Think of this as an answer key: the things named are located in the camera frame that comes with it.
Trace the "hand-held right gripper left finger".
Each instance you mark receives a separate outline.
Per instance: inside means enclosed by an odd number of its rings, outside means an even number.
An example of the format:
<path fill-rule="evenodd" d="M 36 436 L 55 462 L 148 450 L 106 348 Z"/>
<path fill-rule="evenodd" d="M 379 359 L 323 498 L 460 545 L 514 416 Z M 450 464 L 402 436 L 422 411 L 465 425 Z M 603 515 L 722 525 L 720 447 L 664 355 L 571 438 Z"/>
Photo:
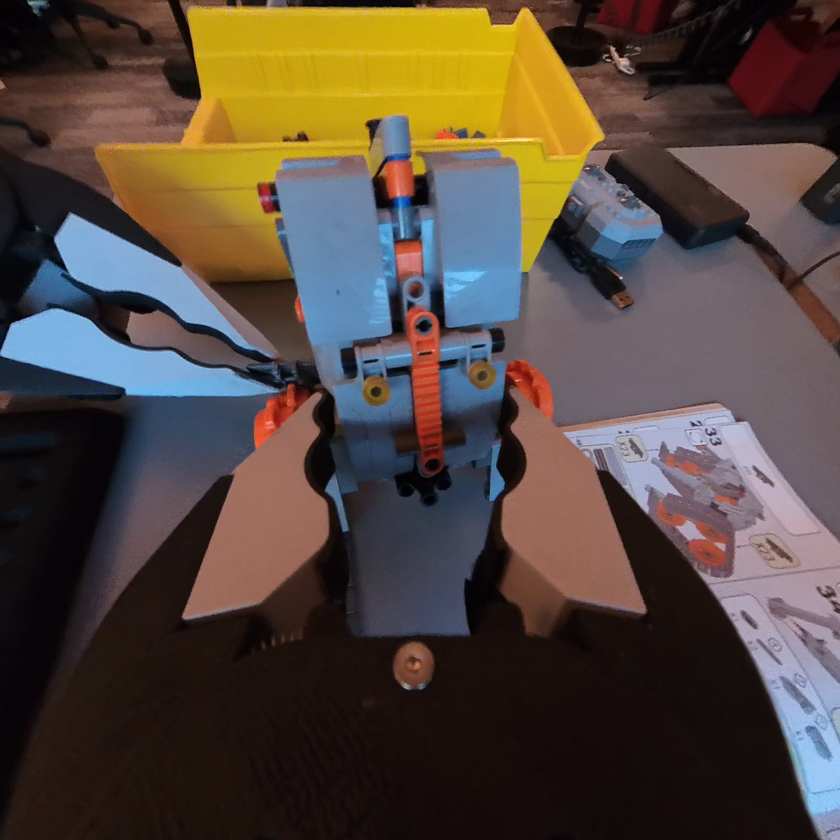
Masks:
<path fill-rule="evenodd" d="M 333 399 L 310 395 L 234 471 L 182 613 L 189 625 L 250 617 L 278 640 L 343 604 L 348 560 L 336 501 Z"/>

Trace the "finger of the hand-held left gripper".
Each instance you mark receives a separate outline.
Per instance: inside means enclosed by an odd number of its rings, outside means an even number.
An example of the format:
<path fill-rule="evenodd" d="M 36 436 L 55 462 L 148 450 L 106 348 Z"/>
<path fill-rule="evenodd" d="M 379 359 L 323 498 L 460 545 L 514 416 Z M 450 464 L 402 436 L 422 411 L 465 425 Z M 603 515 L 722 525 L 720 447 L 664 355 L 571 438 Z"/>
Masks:
<path fill-rule="evenodd" d="M 168 349 L 142 349 L 109 337 L 93 321 L 52 308 L 14 322 L 2 357 L 94 382 L 128 396 L 273 396 L 277 390 L 224 365 L 201 365 Z"/>
<path fill-rule="evenodd" d="M 223 342 L 254 361 L 278 357 L 257 328 L 190 270 L 75 214 L 67 216 L 54 241 L 69 279 L 92 297 L 162 312 L 185 331 Z"/>

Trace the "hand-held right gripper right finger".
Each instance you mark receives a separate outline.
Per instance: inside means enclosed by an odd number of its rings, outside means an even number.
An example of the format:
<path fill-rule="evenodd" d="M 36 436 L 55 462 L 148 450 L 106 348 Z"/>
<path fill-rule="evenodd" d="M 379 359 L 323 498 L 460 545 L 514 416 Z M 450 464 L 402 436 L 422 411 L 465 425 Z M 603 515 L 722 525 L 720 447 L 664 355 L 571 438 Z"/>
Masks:
<path fill-rule="evenodd" d="M 645 616 L 599 472 L 517 388 L 503 399 L 497 467 L 504 487 L 467 580 L 469 631 L 488 627 L 503 603 L 540 637 L 580 610 Z"/>

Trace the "grey orange toy brick vehicle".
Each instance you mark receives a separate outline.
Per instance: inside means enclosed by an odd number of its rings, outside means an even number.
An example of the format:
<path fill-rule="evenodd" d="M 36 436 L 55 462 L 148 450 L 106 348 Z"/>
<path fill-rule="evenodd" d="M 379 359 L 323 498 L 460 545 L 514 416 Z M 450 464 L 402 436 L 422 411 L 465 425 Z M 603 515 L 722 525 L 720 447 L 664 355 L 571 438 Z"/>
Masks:
<path fill-rule="evenodd" d="M 501 324 L 520 312 L 518 164 L 493 148 L 426 151 L 417 176 L 407 116 L 378 120 L 367 154 L 285 159 L 258 185 L 278 214 L 314 372 L 277 365 L 288 395 L 258 415 L 255 441 L 319 387 L 333 400 L 342 495 L 394 480 L 432 506 L 453 470 L 473 466 L 494 501 L 506 385 L 547 386 L 500 357 Z"/>

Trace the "yellow plastic storage bin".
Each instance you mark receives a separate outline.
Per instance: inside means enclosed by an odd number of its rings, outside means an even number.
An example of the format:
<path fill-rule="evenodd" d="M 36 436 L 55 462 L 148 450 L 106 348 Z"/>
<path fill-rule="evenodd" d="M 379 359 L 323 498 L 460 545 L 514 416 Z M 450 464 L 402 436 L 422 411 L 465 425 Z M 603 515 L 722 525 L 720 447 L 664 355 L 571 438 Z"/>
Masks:
<path fill-rule="evenodd" d="M 366 123 L 408 117 L 416 175 L 426 151 L 496 148 L 520 172 L 530 270 L 605 135 L 527 8 L 192 7 L 202 98 L 177 143 L 105 143 L 122 209 L 206 282 L 290 278 L 257 184 L 286 158 L 367 154 Z M 479 140 L 435 140 L 438 130 Z M 310 142 L 282 142 L 305 131 Z"/>

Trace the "white instruction booklet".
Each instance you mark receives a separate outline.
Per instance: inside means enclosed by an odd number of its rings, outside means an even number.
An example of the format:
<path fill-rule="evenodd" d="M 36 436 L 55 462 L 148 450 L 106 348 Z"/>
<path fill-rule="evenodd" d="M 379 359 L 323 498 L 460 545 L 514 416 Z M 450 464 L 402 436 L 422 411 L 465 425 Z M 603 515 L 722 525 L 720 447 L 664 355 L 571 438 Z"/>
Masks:
<path fill-rule="evenodd" d="M 562 430 L 709 585 L 770 690 L 817 835 L 838 838 L 838 539 L 721 404 Z"/>

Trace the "black perforated chair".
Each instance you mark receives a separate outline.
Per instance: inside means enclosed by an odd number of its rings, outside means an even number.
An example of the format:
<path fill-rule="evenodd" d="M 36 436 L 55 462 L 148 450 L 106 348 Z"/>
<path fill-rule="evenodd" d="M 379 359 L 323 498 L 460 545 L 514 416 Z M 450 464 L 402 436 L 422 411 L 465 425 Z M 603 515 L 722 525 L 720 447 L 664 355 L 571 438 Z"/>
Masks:
<path fill-rule="evenodd" d="M 54 668 L 123 429 L 98 408 L 2 415 L 3 762 L 25 740 Z"/>

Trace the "pile of loose toy bricks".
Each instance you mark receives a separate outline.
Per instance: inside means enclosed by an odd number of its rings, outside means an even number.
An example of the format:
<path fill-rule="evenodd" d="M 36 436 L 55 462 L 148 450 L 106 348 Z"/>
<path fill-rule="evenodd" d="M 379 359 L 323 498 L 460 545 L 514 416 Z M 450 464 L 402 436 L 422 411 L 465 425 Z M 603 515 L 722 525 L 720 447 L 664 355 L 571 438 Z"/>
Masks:
<path fill-rule="evenodd" d="M 376 132 L 378 126 L 379 126 L 379 122 L 380 122 L 380 120 L 373 119 L 373 120 L 368 121 L 365 124 L 371 140 L 375 136 L 375 132 Z M 479 139 L 483 140 L 486 137 L 487 137 L 487 135 L 485 133 L 479 131 L 479 130 L 477 130 L 473 133 L 469 133 L 467 128 L 453 129 L 452 127 L 447 127 L 447 128 L 440 129 L 434 135 L 435 140 L 479 140 Z M 282 142 L 304 142 L 304 143 L 307 143 L 307 142 L 310 142 L 311 140 L 310 140 L 308 134 L 305 131 L 299 131 L 294 136 L 289 135 L 289 134 L 283 135 L 282 138 L 281 138 L 281 141 Z"/>

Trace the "grey toy battery box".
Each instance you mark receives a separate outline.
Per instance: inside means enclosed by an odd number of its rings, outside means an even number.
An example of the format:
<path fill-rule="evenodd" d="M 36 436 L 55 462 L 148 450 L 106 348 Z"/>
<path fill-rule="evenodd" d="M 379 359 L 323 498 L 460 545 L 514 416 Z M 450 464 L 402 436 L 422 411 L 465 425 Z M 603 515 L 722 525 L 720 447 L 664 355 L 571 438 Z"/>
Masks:
<path fill-rule="evenodd" d="M 579 271 L 625 268 L 646 256 L 664 232 L 659 215 L 596 164 L 583 167 L 548 238 Z"/>

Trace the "black power adapter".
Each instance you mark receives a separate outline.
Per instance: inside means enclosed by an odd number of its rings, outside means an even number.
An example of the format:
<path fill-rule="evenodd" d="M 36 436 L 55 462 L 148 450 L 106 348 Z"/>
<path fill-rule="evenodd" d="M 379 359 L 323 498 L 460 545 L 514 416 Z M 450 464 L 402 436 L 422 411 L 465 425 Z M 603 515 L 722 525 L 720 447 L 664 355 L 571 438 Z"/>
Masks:
<path fill-rule="evenodd" d="M 659 215 L 664 231 L 683 249 L 729 239 L 749 222 L 745 207 L 667 149 L 613 152 L 605 170 Z"/>

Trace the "grey Fanttik tool case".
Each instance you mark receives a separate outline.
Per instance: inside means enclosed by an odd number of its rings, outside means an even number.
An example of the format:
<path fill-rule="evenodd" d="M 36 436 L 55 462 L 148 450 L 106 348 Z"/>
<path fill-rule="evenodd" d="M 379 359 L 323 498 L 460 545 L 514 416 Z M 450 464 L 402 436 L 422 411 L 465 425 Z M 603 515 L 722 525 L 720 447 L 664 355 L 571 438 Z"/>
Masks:
<path fill-rule="evenodd" d="M 826 224 L 838 223 L 839 157 L 806 189 L 800 203 L 811 215 Z"/>

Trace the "red bag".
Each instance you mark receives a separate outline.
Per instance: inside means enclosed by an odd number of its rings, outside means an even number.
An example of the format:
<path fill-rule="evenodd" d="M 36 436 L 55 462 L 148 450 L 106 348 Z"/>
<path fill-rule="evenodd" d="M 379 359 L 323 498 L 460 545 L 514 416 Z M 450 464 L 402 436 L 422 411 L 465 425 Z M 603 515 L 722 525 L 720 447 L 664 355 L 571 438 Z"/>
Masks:
<path fill-rule="evenodd" d="M 839 72 L 839 32 L 824 32 L 808 9 L 762 26 L 728 79 L 754 118 L 812 113 Z"/>

